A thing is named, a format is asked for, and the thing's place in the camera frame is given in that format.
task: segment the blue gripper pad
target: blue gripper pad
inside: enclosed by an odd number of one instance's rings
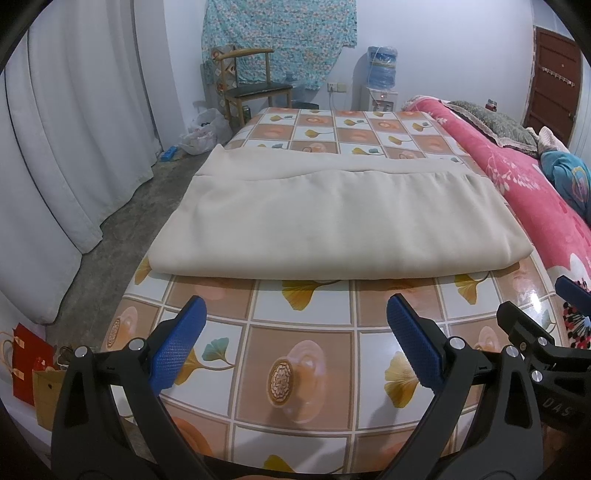
[[[393,295],[388,300],[386,317],[421,385],[438,394],[444,383],[442,358],[417,323],[416,312]]]
[[[564,301],[577,307],[584,316],[591,317],[591,293],[564,275],[556,279],[554,288],[557,295]]]
[[[150,386],[156,395],[173,386],[185,360],[193,349],[207,319],[201,297],[195,297],[177,315],[177,324],[152,358]]]

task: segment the blue cushion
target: blue cushion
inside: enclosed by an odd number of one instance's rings
[[[542,153],[540,163],[542,172],[560,196],[591,225],[591,181],[583,160],[571,153],[548,151]]]

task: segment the gift bag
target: gift bag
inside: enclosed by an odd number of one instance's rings
[[[18,324],[11,339],[2,342],[2,363],[12,374],[12,394],[34,406],[33,370],[53,368],[53,347],[41,340],[24,325]],[[5,356],[5,345],[12,344],[12,363]]]
[[[48,369],[43,372],[33,371],[33,396],[37,423],[46,430],[53,430],[53,418],[56,416],[57,401],[60,398],[61,385],[66,372]]]

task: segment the folded beige cloth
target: folded beige cloth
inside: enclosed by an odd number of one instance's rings
[[[263,151],[212,151],[150,247],[154,270],[275,280],[423,278],[497,270],[532,251],[490,180],[452,162],[435,160],[435,171],[425,171],[430,161]],[[353,160],[366,162],[363,171],[347,171]]]

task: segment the checkered pattern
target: checkered pattern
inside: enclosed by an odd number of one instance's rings
[[[268,109],[228,148],[251,141],[268,148],[313,151],[322,147],[351,153],[359,148],[374,154],[370,150],[375,148],[388,158],[397,158],[403,150],[415,158],[440,156],[473,166],[426,113],[420,118],[418,112],[408,114],[412,117],[405,112],[377,117],[374,112]],[[310,120],[320,117],[325,119]],[[354,128],[348,128],[347,119]],[[411,133],[413,124],[424,130]],[[304,136],[310,129],[318,138],[300,140],[300,127]],[[428,129],[432,132],[423,135]],[[355,136],[358,131],[373,143],[345,141],[360,138]],[[270,139],[269,132],[281,138]],[[389,147],[389,136],[409,137],[409,145]],[[434,145],[449,150],[429,152]],[[256,467],[278,469],[281,460],[298,472],[371,471],[383,466],[409,437],[433,395],[419,384],[402,405],[395,394],[391,372],[404,363],[386,322],[386,303],[394,293],[402,293],[420,316],[435,320],[446,335],[461,336],[474,348],[500,351],[508,343],[495,319],[497,307],[507,300],[551,332],[557,344],[564,340],[564,326],[557,322],[561,302],[536,252],[502,271],[431,279],[320,283],[145,272],[142,262],[115,312],[103,349],[149,335],[192,295],[204,298],[208,320],[194,355],[177,384],[161,397],[173,419],[185,420],[198,438],[205,438],[203,453]],[[473,388],[446,452],[462,444],[478,394]]]

